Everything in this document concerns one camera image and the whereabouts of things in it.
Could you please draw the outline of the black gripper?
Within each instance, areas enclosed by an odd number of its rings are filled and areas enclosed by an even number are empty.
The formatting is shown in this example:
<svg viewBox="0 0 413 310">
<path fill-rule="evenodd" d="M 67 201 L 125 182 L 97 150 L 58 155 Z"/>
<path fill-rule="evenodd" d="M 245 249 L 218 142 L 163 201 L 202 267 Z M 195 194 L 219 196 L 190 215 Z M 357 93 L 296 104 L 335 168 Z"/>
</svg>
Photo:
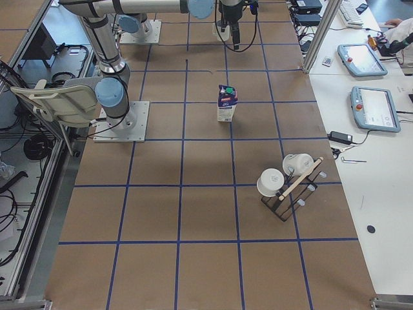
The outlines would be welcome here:
<svg viewBox="0 0 413 310">
<path fill-rule="evenodd" d="M 242 0 L 221 0 L 219 2 L 221 32 L 225 32 L 227 23 L 230 23 L 233 49 L 239 50 L 240 33 L 238 21 L 242 18 Z"/>
</svg>

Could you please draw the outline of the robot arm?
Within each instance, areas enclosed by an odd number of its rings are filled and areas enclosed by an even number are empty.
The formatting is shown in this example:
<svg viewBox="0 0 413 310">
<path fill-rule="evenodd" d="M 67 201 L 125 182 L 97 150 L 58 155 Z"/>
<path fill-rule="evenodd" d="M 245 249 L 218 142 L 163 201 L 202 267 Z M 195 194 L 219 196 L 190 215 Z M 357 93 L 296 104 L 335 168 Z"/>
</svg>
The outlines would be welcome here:
<svg viewBox="0 0 413 310">
<path fill-rule="evenodd" d="M 189 13 L 205 19 L 213 11 L 213 1 L 60 1 L 77 15 L 99 61 L 103 79 L 95 87 L 98 102 L 106 113 L 106 122 L 116 134 L 132 132 L 137 114 L 128 98 L 130 69 L 121 57 L 108 14 L 134 16 L 147 13 Z"/>
<path fill-rule="evenodd" d="M 240 52 L 239 20 L 243 16 L 245 1 L 180 1 L 184 11 L 198 19 L 205 19 L 214 10 L 214 28 L 216 36 L 225 43 L 232 37 L 232 50 Z M 119 16 L 119 26 L 124 32 L 136 37 L 145 37 L 152 31 L 146 13 Z"/>
</svg>

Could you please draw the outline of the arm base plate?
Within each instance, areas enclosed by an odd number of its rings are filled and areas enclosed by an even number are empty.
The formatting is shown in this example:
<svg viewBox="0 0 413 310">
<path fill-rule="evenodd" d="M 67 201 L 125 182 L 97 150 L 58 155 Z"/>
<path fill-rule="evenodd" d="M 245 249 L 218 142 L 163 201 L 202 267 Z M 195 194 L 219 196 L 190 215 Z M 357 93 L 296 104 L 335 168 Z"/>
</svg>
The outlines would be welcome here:
<svg viewBox="0 0 413 310">
<path fill-rule="evenodd" d="M 122 45 L 158 44 L 161 33 L 161 20 L 147 19 L 140 22 L 127 15 L 119 20 L 121 29 L 120 43 Z"/>
<path fill-rule="evenodd" d="M 130 101 L 125 119 L 113 129 L 110 127 L 119 123 L 120 119 L 109 118 L 99 122 L 96 126 L 98 134 L 92 136 L 93 140 L 97 143 L 144 142 L 149 109 L 149 101 Z"/>
</svg>

